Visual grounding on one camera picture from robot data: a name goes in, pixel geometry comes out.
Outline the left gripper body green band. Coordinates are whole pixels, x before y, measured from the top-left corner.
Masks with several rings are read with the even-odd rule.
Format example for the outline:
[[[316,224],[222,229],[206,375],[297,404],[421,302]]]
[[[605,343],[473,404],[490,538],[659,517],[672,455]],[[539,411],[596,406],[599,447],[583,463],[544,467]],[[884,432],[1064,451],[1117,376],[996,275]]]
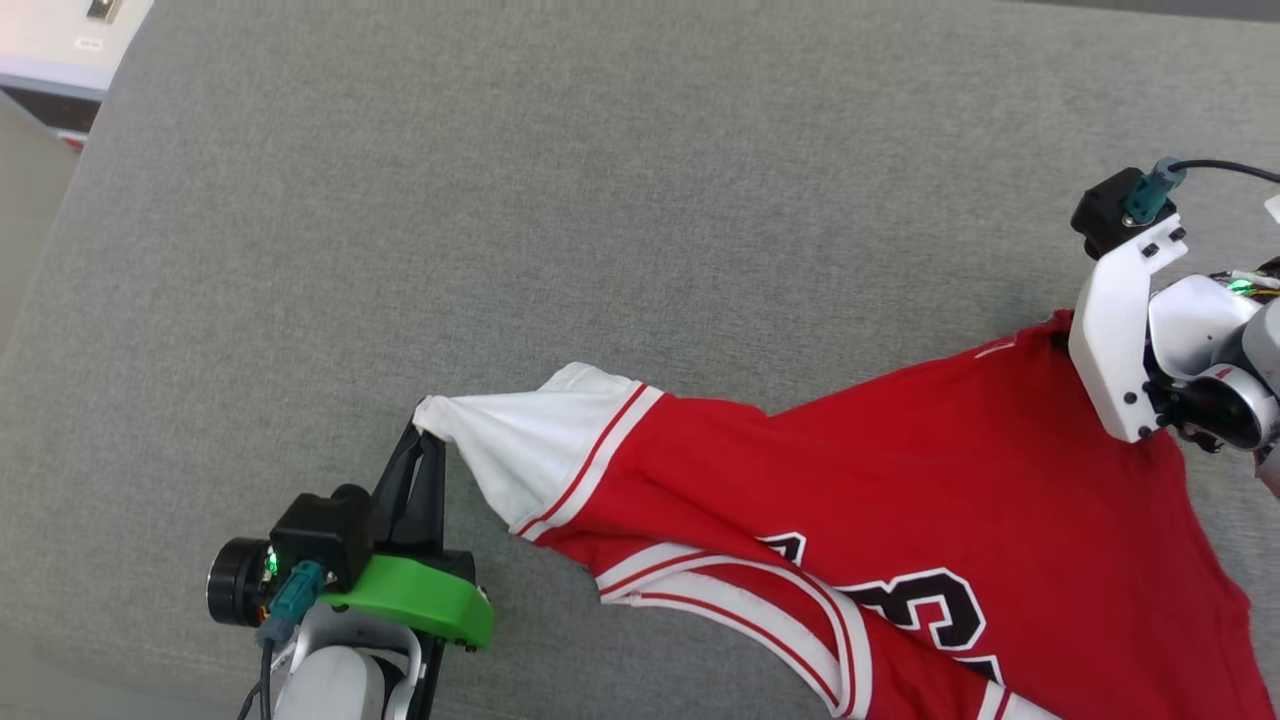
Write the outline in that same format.
[[[320,637],[372,662],[383,689],[362,720],[430,720],[443,653],[492,644],[495,610],[468,552],[374,556],[347,592],[320,598]]]

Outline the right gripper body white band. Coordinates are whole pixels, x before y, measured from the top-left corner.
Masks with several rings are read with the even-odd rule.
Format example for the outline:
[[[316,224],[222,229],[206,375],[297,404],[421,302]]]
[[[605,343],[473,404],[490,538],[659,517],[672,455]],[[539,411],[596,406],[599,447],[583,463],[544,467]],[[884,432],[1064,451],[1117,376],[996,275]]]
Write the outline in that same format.
[[[1144,391],[1151,278],[1187,254],[1184,234],[1175,211],[1103,254],[1074,309],[1071,363],[1103,429],[1128,443],[1157,427]]]

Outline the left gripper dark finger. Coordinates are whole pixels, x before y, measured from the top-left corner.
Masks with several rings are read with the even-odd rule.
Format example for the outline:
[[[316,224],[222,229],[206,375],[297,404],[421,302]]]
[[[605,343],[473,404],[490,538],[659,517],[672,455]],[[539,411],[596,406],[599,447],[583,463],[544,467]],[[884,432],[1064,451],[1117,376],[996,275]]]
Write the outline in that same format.
[[[378,511],[372,533],[379,547],[428,546],[428,523],[422,510],[426,491],[419,488],[425,456],[428,451],[422,446],[422,436],[410,421],[372,492]]]
[[[444,548],[445,450],[430,433],[419,437],[411,488],[404,503],[404,547],[420,553]]]

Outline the red basketball jersey number 23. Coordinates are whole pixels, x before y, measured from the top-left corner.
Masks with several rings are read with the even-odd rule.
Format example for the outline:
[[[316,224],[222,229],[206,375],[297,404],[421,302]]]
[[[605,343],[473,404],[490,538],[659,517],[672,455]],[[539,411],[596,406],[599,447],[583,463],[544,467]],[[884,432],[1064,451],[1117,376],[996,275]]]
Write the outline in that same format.
[[[431,396],[509,532],[721,623],[854,720],[1277,720],[1165,430],[1110,437],[1056,313],[785,413],[585,363]]]

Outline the white equipment box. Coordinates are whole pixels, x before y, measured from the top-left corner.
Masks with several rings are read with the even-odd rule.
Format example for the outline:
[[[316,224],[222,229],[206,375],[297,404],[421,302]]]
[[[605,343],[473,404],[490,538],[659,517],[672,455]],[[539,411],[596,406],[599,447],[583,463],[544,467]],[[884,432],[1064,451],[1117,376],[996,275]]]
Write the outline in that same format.
[[[111,24],[90,0],[0,0],[0,101],[82,152],[125,51],[155,0],[123,0]]]

